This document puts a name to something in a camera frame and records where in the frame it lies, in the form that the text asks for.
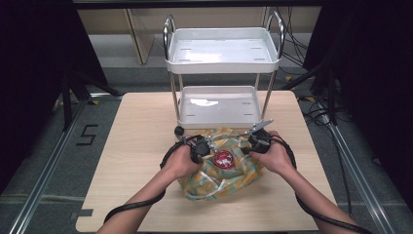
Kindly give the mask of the red lid candy jar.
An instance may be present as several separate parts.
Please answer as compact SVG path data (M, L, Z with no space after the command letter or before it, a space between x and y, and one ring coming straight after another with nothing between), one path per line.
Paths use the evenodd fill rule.
M213 155L213 164L222 170L229 170L234 167L234 156L226 150L217 151Z

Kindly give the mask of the dark curtain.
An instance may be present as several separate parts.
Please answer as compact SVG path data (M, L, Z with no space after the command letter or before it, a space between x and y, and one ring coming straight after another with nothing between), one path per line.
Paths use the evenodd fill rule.
M0 0L0 193L43 130L68 71L107 83L72 0Z
M327 0L305 67L319 63L352 16L333 63L342 96L394 186L413 206L413 0Z

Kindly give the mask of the beige wooden cabinet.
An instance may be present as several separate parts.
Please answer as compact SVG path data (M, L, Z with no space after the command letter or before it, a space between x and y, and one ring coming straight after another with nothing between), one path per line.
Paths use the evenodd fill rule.
M277 11L287 25L281 66L304 62L319 7L81 10L81 21L104 67L163 67L162 32L168 15L178 28L263 26Z

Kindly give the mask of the aluminium floor rail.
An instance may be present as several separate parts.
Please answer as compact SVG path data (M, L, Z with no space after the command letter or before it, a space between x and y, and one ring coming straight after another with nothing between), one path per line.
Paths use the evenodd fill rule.
M336 141L339 151L341 152L344 164L346 165L354 183L358 190L364 206L370 212L372 219L380 234L395 234L395 229L392 226L390 219L385 212L383 206L379 202L377 196L373 192L368 183L361 167L358 165L356 158L351 152L348 144L345 142L337 125L333 124L333 119L329 114L323 114L323 120L326 122L327 128Z
M63 108L56 110L0 194L0 234L78 234L77 219L91 213L83 204L121 100L96 94L73 101L66 131Z

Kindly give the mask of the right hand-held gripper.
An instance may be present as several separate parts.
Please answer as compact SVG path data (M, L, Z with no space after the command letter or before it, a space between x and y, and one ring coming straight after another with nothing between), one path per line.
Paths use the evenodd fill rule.
M265 130L265 127L273 122L273 119L269 119L267 121L255 123L248 131L244 133L244 135L248 137L250 147L242 148L243 154L249 154L250 152L264 154L269 150L271 145L271 137Z

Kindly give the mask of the person's right hand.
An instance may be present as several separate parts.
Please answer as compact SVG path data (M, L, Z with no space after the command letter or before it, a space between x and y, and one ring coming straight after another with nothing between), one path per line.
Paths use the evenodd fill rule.
M277 131L270 131L269 135L273 139L269 150L266 153L251 152L250 156L258 160L268 171L286 178L294 171L285 147L286 142Z

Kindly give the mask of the black metal stand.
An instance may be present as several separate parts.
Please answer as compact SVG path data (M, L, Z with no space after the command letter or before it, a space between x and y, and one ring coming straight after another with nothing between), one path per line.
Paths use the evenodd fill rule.
M290 83L282 86L282 90L291 90L296 86L302 84L306 80L314 77L315 80L313 81L313 85L310 88L310 91L315 96L320 96L323 92L326 92L327 97L327 106L326 106L326 114L329 118L329 123L333 126L337 125L336 121L336 109L335 109L335 92L336 92L336 85L335 85L335 73L332 68L332 62L334 61L333 56L325 56L322 61L304 73L300 75L298 78L293 80Z
M61 95L64 113L63 129L65 131L73 122L71 93L73 93L78 100L89 100L92 97L92 94L87 89L87 84L93 85L113 97L120 97L123 95L123 93L111 88L107 84L97 81L81 71L66 71L61 79Z

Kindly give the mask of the white two-tier trolley cart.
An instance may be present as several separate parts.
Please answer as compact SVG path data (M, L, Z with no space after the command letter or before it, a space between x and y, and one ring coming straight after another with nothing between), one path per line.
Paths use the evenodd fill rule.
M177 125L186 131L228 127L243 135L271 122L265 119L282 58L285 32L281 15L273 12L264 27L180 28L167 16L164 51ZM264 102L258 86L186 86L184 74L271 75Z

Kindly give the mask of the person's left hand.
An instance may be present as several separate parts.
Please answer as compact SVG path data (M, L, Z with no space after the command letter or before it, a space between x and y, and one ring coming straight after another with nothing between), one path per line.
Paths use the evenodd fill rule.
M201 165L191 159L191 147L182 145L169 156L162 172L171 179L178 179L196 173L200 168Z

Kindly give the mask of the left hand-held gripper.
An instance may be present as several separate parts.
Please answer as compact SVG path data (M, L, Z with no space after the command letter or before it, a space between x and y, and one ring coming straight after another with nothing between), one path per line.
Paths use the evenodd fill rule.
M206 136L185 136L182 139L182 142L191 147L190 157L196 164L201 164L203 162L203 158L209 155L210 151L213 149L211 139Z

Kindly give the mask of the lemon print fabric bag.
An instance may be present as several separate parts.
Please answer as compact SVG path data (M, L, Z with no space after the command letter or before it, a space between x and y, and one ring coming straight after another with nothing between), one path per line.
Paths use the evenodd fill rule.
M245 136L226 127L201 131L200 135L211 139L213 149L203 158L202 166L196 173L178 180L188 200L226 197L249 186L263 175L262 164L242 152L242 148L250 147ZM222 170L213 164L214 153L221 150L229 151L234 156L233 168Z

